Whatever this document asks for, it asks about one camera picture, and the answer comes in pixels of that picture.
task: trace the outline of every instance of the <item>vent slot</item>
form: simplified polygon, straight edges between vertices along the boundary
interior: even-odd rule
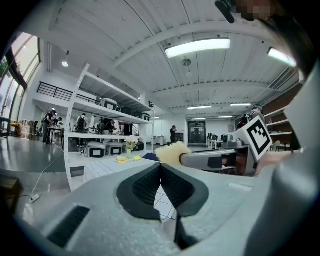
[[[47,237],[55,245],[64,248],[75,231],[81,225],[90,209],[83,206],[76,206],[69,212],[62,222]]]

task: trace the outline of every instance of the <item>glass wall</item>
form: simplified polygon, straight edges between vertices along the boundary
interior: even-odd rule
[[[37,66],[40,63],[38,38],[27,33],[20,34],[13,42],[10,51],[17,64],[17,71],[22,74],[23,80],[28,84]],[[6,56],[1,61],[0,80],[0,116],[10,118],[12,122],[18,121],[24,88],[21,81],[15,81],[9,72]]]

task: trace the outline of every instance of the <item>flower vase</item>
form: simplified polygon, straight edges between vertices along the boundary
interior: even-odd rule
[[[131,148],[127,148],[127,149],[126,149],[126,157],[127,157],[128,159],[132,159]]]

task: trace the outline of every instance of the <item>doorway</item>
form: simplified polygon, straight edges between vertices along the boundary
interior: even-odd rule
[[[188,122],[189,144],[206,145],[206,122]]]

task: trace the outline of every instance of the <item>power strip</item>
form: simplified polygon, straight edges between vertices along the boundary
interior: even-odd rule
[[[40,198],[40,194],[34,194],[32,197],[30,197],[30,203],[34,203]]]

